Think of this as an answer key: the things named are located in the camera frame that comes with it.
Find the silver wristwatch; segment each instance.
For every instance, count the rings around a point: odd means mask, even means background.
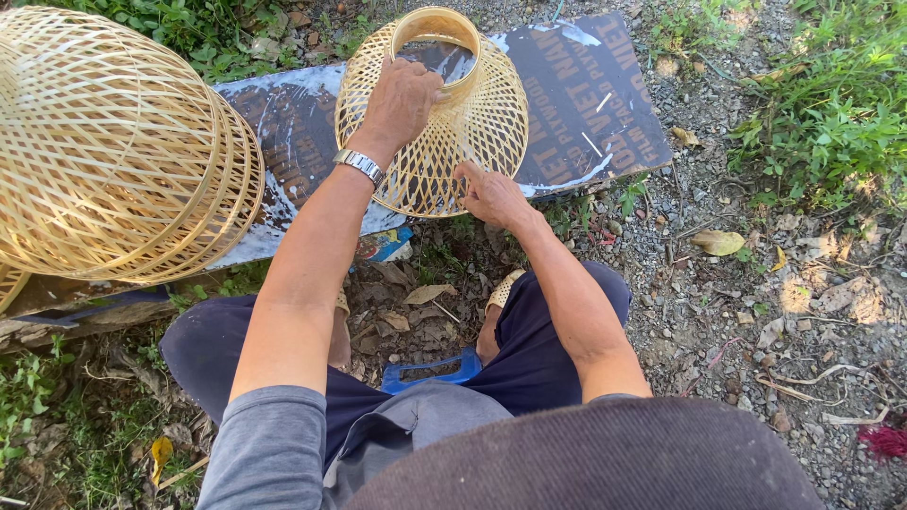
[[[381,181],[385,179],[385,171],[378,168],[378,165],[368,156],[360,154],[359,152],[350,151],[349,149],[340,149],[337,151],[337,155],[334,156],[334,162],[337,164],[348,164],[353,168],[359,169],[372,180],[376,190],[378,189],[378,186],[381,185]]]

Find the woven bamboo lattice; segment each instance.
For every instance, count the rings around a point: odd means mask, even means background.
[[[13,302],[32,273],[0,264],[0,314]]]
[[[407,42],[428,40],[469,49],[475,65],[441,87],[452,97],[432,107],[424,131],[397,153],[374,198],[410,216],[454,216],[466,212],[457,200],[463,186],[452,176],[457,163],[473,160],[480,168],[512,177],[529,136],[526,93],[513,63],[464,16],[444,7],[423,7],[369,35],[346,63],[336,101],[336,140],[345,147],[364,120],[385,53],[394,55]]]
[[[157,282],[235,243],[254,134],[178,55],[100,16],[0,13],[0,261]]]

